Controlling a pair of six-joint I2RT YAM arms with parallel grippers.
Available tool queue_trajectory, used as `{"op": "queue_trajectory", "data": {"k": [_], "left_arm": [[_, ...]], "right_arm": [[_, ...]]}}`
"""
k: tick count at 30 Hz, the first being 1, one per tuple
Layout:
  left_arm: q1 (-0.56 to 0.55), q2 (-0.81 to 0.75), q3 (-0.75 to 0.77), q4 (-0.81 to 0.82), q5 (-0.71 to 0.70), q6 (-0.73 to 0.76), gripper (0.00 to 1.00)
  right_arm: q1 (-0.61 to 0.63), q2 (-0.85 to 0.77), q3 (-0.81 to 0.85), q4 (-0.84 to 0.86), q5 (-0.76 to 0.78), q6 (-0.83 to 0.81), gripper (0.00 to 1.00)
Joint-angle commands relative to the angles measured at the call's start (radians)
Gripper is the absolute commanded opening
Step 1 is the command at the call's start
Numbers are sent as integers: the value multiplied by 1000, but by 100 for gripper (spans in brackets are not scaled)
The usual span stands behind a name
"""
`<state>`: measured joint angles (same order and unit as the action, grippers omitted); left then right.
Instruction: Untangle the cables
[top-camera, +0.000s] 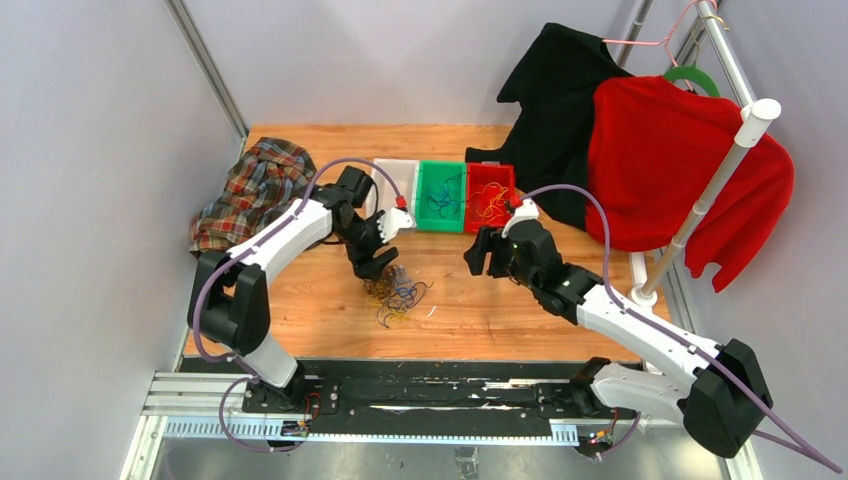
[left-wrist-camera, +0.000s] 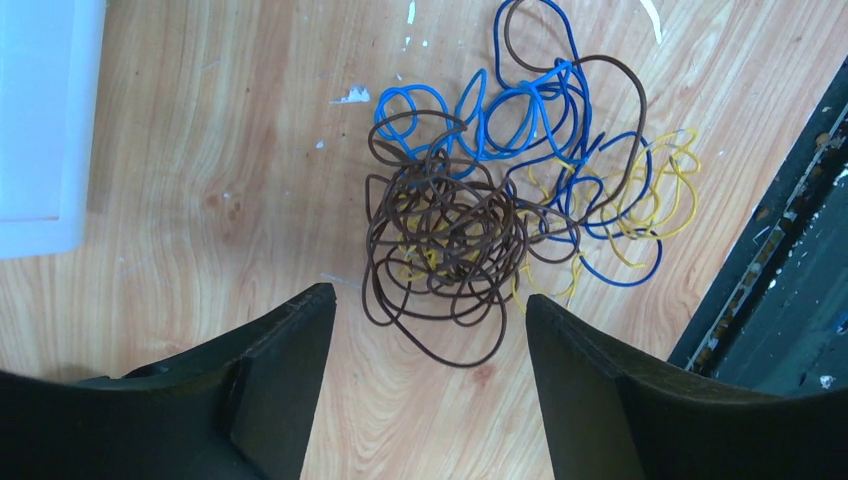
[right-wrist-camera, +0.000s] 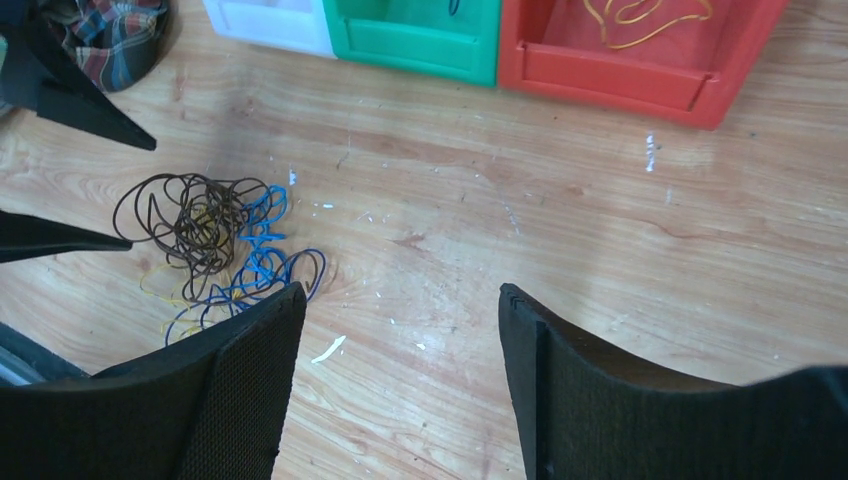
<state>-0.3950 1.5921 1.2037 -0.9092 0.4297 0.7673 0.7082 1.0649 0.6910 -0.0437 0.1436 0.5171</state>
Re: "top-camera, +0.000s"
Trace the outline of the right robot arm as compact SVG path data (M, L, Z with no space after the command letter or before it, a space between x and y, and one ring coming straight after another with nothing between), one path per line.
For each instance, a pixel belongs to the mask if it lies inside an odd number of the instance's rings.
M773 405L754 350L724 344L635 310L596 273L568 263L537 220L508 230L482 227L463 258L473 275L508 278L548 313L600 333L657 368L651 374L592 359L571 390L574 408L594 417L625 408L680 424L711 453L734 457Z

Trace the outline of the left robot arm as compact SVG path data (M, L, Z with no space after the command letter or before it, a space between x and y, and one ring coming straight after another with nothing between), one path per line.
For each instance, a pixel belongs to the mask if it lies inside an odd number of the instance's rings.
M301 364L271 332L270 284L329 237L345 247L357 278L376 281L398 256L391 240L414 222L406 197L378 165L372 169L393 190L394 205L361 217L374 181L362 169L365 160L339 162L344 169L335 182L319 184L319 169L281 218L235 247L202 254L194 277L187 323L198 353L210 363L238 364L249 381L269 386L268 400L283 413L298 411L307 389Z

